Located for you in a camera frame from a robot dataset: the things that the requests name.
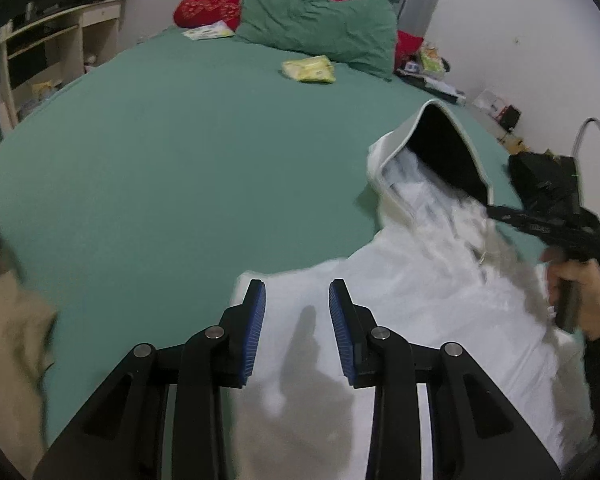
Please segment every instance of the clutter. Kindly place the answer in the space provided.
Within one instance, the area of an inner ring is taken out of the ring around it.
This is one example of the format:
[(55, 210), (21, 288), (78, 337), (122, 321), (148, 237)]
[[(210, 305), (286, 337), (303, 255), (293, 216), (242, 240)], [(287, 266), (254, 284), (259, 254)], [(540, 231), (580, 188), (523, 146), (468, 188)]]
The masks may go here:
[(410, 73), (402, 68), (396, 70), (395, 73), (405, 83), (429, 92), (440, 99), (444, 99), (445, 101), (460, 106), (464, 105), (466, 102), (466, 95), (464, 92), (458, 90), (455, 86), (449, 85), (448, 83), (425, 75)]
[(84, 54), (84, 73), (88, 74), (95, 68), (98, 57), (95, 54)]
[(225, 22), (220, 20), (211, 25), (203, 25), (202, 27), (185, 30), (182, 35), (190, 40), (213, 40), (215, 38), (228, 38), (234, 36), (235, 33)]
[(23, 120), (38, 105), (49, 99), (53, 94), (58, 92), (62, 86), (62, 82), (57, 81), (44, 81), (42, 83), (34, 83), (31, 85), (31, 99), (28, 99), (18, 111), (18, 120)]
[(411, 56), (411, 58), (405, 62), (404, 66), (398, 70), (403, 70), (407, 74), (419, 74), (420, 64), (418, 63), (418, 60), (415, 59), (415, 56)]
[(438, 54), (438, 50), (432, 43), (424, 43), (418, 50), (418, 61), (420, 63), (420, 73), (432, 77), (433, 79), (442, 79), (446, 73), (444, 60)]
[(490, 90), (483, 90), (474, 100), (474, 105), (485, 111), (508, 133), (513, 132), (520, 120), (520, 111)]
[(505, 150), (509, 152), (509, 155), (516, 155), (518, 153), (529, 151), (529, 147), (525, 144), (525, 141), (515, 135), (505, 136), (500, 143), (504, 146)]
[(304, 83), (333, 83), (336, 81), (333, 63), (326, 56), (294, 59), (282, 64), (282, 72)]

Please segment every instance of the wooden cabinet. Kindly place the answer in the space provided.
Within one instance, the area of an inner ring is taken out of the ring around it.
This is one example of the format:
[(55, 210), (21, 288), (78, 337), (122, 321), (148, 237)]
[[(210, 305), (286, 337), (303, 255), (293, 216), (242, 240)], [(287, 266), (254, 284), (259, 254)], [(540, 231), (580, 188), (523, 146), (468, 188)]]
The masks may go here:
[[(67, 85), (84, 74), (86, 57), (95, 66), (118, 53), (118, 29), (124, 0), (106, 0), (64, 9), (12, 30), (0, 28), (0, 93), (11, 124), (18, 124), (22, 107), (34, 97), (34, 85)], [(44, 45), (46, 68), (16, 87), (11, 85), (10, 64), (21, 54)]]

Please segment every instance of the beige cloth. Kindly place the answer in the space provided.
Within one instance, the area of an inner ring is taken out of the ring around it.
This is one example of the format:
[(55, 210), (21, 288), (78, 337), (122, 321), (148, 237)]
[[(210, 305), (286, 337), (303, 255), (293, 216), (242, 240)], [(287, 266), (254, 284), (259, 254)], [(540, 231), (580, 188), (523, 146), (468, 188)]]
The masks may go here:
[(0, 448), (27, 479), (44, 453), (40, 379), (51, 364), (45, 345), (55, 318), (13, 271), (0, 276)]

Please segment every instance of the green pillow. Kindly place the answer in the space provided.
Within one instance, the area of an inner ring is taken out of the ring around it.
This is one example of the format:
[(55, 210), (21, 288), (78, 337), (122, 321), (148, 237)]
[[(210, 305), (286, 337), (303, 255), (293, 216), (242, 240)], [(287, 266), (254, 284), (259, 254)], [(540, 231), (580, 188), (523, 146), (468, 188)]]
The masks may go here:
[(391, 79), (397, 19), (390, 0), (241, 0), (236, 36), (280, 50), (324, 54)]

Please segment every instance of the yellow package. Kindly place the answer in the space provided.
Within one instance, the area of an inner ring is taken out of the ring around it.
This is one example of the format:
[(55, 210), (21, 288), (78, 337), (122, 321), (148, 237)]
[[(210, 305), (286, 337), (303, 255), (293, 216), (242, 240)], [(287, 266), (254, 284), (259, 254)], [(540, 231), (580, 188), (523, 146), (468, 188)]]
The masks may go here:
[(333, 63), (326, 56), (294, 59), (282, 63), (282, 72), (304, 83), (333, 83), (336, 81)]

